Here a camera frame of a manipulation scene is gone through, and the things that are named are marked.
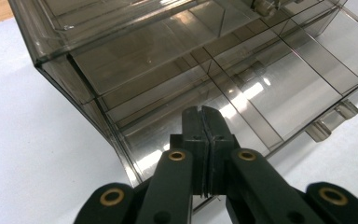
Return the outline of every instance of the plastic storage container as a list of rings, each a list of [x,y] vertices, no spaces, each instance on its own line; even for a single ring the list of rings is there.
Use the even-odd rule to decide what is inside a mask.
[[[36,69],[133,185],[153,175],[189,106],[219,109],[242,147],[267,156],[358,88],[345,1],[9,2]]]

